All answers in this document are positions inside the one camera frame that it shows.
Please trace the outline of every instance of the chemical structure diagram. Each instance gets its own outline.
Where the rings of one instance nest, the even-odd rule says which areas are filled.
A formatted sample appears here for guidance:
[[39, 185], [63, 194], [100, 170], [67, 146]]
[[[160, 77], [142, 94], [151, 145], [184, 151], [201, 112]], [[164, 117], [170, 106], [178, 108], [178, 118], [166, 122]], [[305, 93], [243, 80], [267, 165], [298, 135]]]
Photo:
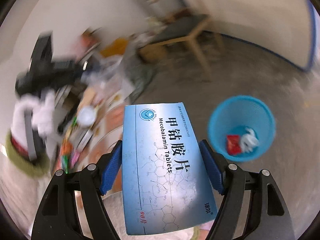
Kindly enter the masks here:
[[157, 147], [153, 143], [154, 152], [140, 160], [138, 165], [140, 201], [142, 210], [145, 213], [148, 224], [159, 225], [162, 221], [163, 231], [172, 231], [179, 229], [179, 220], [176, 218], [175, 210], [180, 210], [188, 206], [193, 199], [188, 196], [187, 185], [193, 183], [189, 180], [190, 173], [184, 170], [176, 170], [180, 164], [173, 164], [173, 160], [181, 161], [174, 157], [170, 159], [172, 163], [172, 172], [167, 170], [165, 152], [163, 147]]

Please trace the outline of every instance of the orange object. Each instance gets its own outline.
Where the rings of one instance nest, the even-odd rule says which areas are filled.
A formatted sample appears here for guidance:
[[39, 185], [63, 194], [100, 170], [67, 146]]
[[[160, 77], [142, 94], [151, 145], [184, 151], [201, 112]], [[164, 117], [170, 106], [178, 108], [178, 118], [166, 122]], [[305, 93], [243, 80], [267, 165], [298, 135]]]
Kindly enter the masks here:
[[125, 38], [118, 38], [113, 41], [110, 45], [106, 46], [100, 51], [103, 57], [110, 57], [113, 55], [123, 55], [125, 48], [127, 47], [129, 41]]
[[94, 88], [87, 87], [87, 89], [84, 91], [84, 94], [82, 96], [81, 102], [80, 102], [80, 104], [78, 106], [77, 113], [79, 113], [79, 111], [84, 106], [89, 106], [92, 103], [92, 101], [94, 100], [96, 94], [97, 94], [97, 92], [94, 90]]
[[68, 140], [64, 140], [60, 148], [60, 155], [69, 155], [71, 154], [72, 149], [72, 143], [70, 143]]
[[87, 49], [97, 44], [98, 42], [99, 40], [92, 35], [89, 29], [87, 29], [84, 33], [81, 34], [81, 44]]

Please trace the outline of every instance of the logo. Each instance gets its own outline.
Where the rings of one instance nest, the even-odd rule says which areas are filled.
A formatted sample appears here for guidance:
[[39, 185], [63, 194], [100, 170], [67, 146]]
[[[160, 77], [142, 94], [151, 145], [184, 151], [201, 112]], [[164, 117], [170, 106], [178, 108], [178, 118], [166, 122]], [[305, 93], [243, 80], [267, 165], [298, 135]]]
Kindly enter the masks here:
[[145, 121], [153, 121], [156, 117], [156, 111], [153, 109], [144, 109], [140, 112], [140, 118]]
[[213, 212], [211, 212], [211, 208], [209, 203], [204, 204], [204, 208], [205, 208], [205, 212], [208, 214], [210, 213], [210, 215], [213, 215]]

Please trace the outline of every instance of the blue medicine box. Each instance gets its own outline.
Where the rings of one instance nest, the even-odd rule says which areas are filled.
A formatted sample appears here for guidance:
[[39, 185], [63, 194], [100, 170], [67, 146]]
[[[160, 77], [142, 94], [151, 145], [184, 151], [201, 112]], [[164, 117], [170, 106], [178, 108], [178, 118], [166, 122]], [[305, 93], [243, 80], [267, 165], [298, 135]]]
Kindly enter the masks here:
[[125, 107], [122, 186], [128, 235], [215, 219], [211, 184], [183, 103]]

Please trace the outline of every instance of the green fabric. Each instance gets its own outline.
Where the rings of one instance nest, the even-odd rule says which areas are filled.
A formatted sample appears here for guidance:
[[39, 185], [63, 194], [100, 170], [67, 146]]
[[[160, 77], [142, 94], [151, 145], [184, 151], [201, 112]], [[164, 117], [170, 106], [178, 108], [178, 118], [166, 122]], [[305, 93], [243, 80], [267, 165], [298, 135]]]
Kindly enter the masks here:
[[50, 168], [50, 160], [46, 154], [43, 154], [41, 159], [33, 165], [31, 162], [28, 162], [22, 156], [19, 155], [17, 150], [11, 143], [11, 133], [9, 132], [6, 138], [6, 151], [7, 156], [11, 162], [22, 170], [26, 175], [39, 178], [44, 176]]
[[193, 236], [191, 237], [190, 240], [197, 240], [199, 235], [200, 235], [200, 227], [199, 226], [194, 227], [193, 228]]

